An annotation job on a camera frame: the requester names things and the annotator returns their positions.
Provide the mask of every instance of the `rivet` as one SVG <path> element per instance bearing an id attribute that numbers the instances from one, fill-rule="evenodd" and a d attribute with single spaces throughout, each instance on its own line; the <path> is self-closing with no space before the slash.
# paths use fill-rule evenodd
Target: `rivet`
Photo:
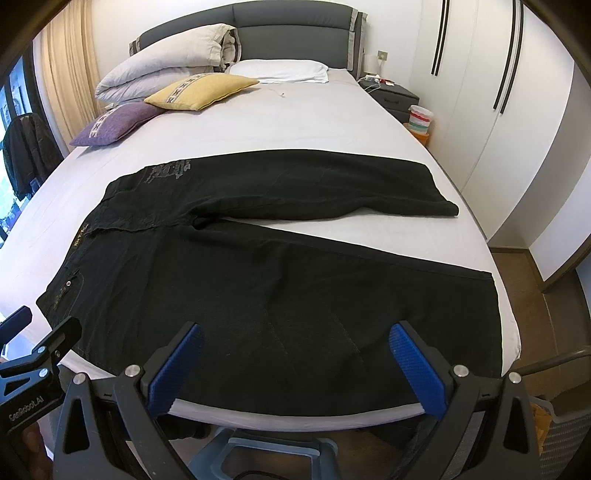
<path id="1" fill-rule="evenodd" d="M 517 372 L 511 372 L 509 374 L 509 381 L 511 383 L 520 383 L 521 382 L 521 375 Z"/>
<path id="2" fill-rule="evenodd" d="M 139 367 L 139 365 L 130 365 L 125 369 L 125 375 L 128 377 L 135 377 L 141 370 L 142 369 Z"/>
<path id="3" fill-rule="evenodd" d="M 76 374 L 76 375 L 74 375 L 74 383 L 76 385 L 80 385 L 81 383 L 84 383 L 85 380 L 86 380 L 86 375 L 85 374 Z"/>
<path id="4" fill-rule="evenodd" d="M 468 370 L 468 367 L 466 367 L 465 365 L 456 365 L 455 367 L 453 367 L 453 373 L 457 377 L 464 378 L 468 376 L 470 371 Z"/>

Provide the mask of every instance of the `white pillow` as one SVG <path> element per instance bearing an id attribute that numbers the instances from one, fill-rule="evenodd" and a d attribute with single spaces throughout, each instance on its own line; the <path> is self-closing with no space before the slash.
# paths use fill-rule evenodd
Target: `white pillow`
<path id="1" fill-rule="evenodd" d="M 240 55 L 241 47 L 235 27 L 215 24 L 192 28 L 163 38 L 117 65 L 97 85 L 95 97 L 104 102 L 116 101 L 116 97 L 124 101 L 133 98 L 130 95 L 137 95 L 140 90 L 142 96 L 147 97 L 194 73 L 211 72 L 214 67 L 224 69 L 240 60 Z M 185 75 L 183 70 L 195 67 L 202 70 Z M 148 83 L 144 77 L 148 83 L 159 78 L 170 81 L 156 90 L 145 90 Z M 140 87 L 132 85 L 129 88 L 128 84 L 138 79 L 141 79 Z M 129 93 L 121 90 L 123 86 L 124 90 L 129 89 Z"/>
<path id="2" fill-rule="evenodd" d="M 258 79 L 261 83 L 329 81 L 328 67 L 314 60 L 242 60 L 226 73 Z"/>
<path id="3" fill-rule="evenodd" d="M 171 83 L 183 80 L 198 73 L 213 72 L 213 67 L 170 67 L 148 73 L 130 82 L 108 87 L 96 97 L 105 103 L 123 103 L 130 100 L 143 100 L 159 92 Z"/>

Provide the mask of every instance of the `wooden floor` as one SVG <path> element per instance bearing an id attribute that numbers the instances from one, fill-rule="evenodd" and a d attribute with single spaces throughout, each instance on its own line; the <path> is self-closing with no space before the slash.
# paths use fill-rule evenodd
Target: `wooden floor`
<path id="1" fill-rule="evenodd" d="M 530 259 L 524 253 L 493 253 L 521 335 L 521 358 L 532 364 L 591 343 L 589 310 L 576 273 L 541 293 Z M 591 378 L 591 361 L 579 359 L 525 377 L 531 395 L 549 400 Z"/>
<path id="2" fill-rule="evenodd" d="M 181 458 L 188 463 L 196 452 L 209 443 L 213 434 L 214 432 L 203 440 L 173 440 L 171 443 Z M 334 440 L 339 447 L 337 462 L 343 480 L 383 480 L 394 470 L 401 454 L 389 443 L 361 430 L 282 434 L 281 437 L 291 440 L 328 437 Z M 307 457 L 246 448 L 236 448 L 222 469 L 231 478 L 246 470 L 259 470 L 282 475 L 289 480 L 310 480 L 310 461 Z M 268 477 L 252 475 L 245 480 L 268 480 Z"/>

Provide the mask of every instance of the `black jeans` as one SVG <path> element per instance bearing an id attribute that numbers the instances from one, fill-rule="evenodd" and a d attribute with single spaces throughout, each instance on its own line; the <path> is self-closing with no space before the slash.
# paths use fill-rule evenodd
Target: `black jeans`
<path id="1" fill-rule="evenodd" d="M 180 397 L 232 410 L 334 416 L 415 402 L 388 349 L 399 320 L 450 363 L 499 375 L 489 273 L 218 217 L 360 206 L 457 213 L 426 167 L 401 160 L 291 150 L 148 167 L 109 185 L 37 303 L 51 325 L 78 317 L 76 352 L 115 374 L 200 323 L 203 355 Z"/>

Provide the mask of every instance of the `headboard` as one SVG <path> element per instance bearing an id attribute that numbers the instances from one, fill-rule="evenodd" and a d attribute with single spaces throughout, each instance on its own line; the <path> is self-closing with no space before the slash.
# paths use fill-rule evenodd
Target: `headboard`
<path id="1" fill-rule="evenodd" d="M 151 28 L 129 44 L 129 55 L 170 35 L 225 23 L 238 29 L 243 60 L 317 60 L 359 78 L 366 17 L 332 2 L 255 0 L 196 12 Z"/>

